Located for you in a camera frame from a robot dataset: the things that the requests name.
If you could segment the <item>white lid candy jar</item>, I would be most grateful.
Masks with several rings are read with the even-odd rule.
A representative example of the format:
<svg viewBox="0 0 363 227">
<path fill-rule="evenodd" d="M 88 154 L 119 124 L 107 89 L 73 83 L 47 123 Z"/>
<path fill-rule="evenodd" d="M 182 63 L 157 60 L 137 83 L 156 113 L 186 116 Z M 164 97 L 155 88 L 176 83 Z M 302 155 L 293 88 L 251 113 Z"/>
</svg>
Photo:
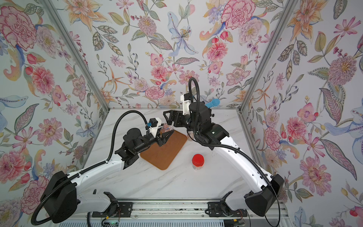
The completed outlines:
<svg viewBox="0 0 363 227">
<path fill-rule="evenodd" d="M 164 124 L 160 130 L 160 134 L 162 138 L 167 138 L 172 136 L 174 133 L 174 128 L 171 125 Z"/>
</svg>

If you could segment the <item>brown wooden tray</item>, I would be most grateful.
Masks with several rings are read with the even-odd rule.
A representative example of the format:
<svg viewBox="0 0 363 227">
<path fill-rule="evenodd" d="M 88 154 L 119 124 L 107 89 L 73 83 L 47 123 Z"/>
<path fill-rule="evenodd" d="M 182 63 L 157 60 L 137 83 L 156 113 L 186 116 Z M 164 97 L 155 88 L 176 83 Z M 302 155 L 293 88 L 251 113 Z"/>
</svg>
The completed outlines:
<svg viewBox="0 0 363 227">
<path fill-rule="evenodd" d="M 187 136 L 175 131 L 168 142 L 159 147 L 153 144 L 140 157 L 160 170 L 166 170 L 187 142 Z"/>
</svg>

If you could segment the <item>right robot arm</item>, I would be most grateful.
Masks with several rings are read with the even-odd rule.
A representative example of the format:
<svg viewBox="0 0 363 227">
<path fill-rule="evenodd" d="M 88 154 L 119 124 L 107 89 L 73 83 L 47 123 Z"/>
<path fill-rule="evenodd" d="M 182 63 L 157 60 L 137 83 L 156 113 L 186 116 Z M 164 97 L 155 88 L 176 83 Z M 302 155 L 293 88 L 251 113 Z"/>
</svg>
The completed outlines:
<svg viewBox="0 0 363 227">
<path fill-rule="evenodd" d="M 194 133 L 195 140 L 202 146 L 222 156 L 242 176 L 248 185 L 243 193 L 229 193 L 224 205 L 232 211 L 248 208 L 263 217 L 278 201 L 284 180 L 260 167 L 244 153 L 232 136 L 221 125 L 212 122 L 212 111 L 203 102 L 187 104 L 187 109 L 169 110 L 163 113 L 168 125 L 182 127 Z"/>
</svg>

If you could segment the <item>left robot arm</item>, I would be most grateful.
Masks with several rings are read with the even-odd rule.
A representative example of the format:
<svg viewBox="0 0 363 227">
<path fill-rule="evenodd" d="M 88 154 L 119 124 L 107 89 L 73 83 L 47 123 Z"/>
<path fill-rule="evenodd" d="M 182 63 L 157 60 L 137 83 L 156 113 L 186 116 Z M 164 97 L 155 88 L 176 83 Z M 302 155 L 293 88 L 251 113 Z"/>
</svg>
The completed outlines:
<svg viewBox="0 0 363 227">
<path fill-rule="evenodd" d="M 116 214 L 119 202 L 110 192 L 84 194 L 84 191 L 107 176 L 130 167 L 139 154 L 153 144 L 165 145 L 173 133 L 173 130 L 164 133 L 157 130 L 156 134 L 148 132 L 143 136 L 139 129 L 132 128 L 124 135 L 122 146 L 115 151 L 117 158 L 74 174 L 56 173 L 41 196 L 40 206 L 49 215 L 46 221 L 60 223 L 77 213 L 98 212 L 109 217 Z"/>
</svg>

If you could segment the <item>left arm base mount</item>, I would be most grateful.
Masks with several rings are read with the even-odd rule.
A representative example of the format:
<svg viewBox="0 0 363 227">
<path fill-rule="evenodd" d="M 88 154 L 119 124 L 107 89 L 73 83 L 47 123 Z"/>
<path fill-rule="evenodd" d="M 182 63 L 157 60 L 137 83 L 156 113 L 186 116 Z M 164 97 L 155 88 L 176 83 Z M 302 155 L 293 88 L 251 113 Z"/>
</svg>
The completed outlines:
<svg viewBox="0 0 363 227">
<path fill-rule="evenodd" d="M 110 218 L 112 215 L 118 218 L 130 218 L 133 202 L 120 202 L 110 192 L 104 192 L 104 195 L 110 199 L 111 204 L 104 212 L 92 212 L 93 218 Z"/>
</svg>

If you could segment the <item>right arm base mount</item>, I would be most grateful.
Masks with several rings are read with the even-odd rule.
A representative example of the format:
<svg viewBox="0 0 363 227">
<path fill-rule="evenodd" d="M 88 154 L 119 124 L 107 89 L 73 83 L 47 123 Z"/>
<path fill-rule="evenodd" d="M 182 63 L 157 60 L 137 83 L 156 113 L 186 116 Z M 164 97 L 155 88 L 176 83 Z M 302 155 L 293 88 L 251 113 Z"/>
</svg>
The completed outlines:
<svg viewBox="0 0 363 227">
<path fill-rule="evenodd" d="M 207 203 L 207 209 L 205 210 L 205 214 L 207 214 L 210 218 L 233 218 L 233 217 L 240 217 L 244 218 L 248 216 L 246 209 L 238 209 L 233 211 L 231 208 L 228 207 L 226 203 L 227 197 L 232 193 L 229 191 L 225 194 L 221 200 L 219 201 L 210 201 Z"/>
</svg>

